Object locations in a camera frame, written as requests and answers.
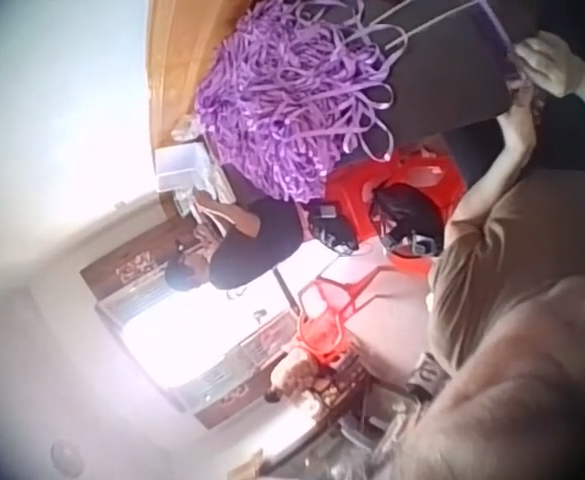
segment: man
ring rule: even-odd
[[[585,479],[585,61],[548,33],[516,53],[568,98],[549,99],[538,145],[529,91],[499,117],[502,151],[466,177],[431,275],[432,352],[451,381],[401,446],[350,479]]]
[[[227,235],[221,238],[207,225],[197,227],[202,250],[179,255],[166,268],[165,279],[175,290],[187,291],[207,281],[221,290],[241,287],[311,238],[306,213],[292,201],[264,197],[243,209],[196,192],[195,202],[202,213],[224,223]]]

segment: woman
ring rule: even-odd
[[[243,209],[196,192],[195,202],[201,212],[224,222],[227,235],[221,238],[207,225],[197,227],[202,250],[180,254],[166,268],[165,279],[175,290],[187,291],[208,281],[221,290],[241,287],[311,238],[306,212],[292,201],[263,197]]]

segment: gloved hand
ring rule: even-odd
[[[575,93],[583,81],[585,63],[556,35],[539,32],[516,45],[515,53],[519,68],[555,97]]]

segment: ceiling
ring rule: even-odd
[[[0,285],[155,198],[148,0],[0,1]]]

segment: black shirt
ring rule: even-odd
[[[231,290],[250,283],[292,255],[303,243],[303,226],[292,201],[260,198],[247,210],[259,217],[255,238],[232,227],[210,259],[210,283]]]

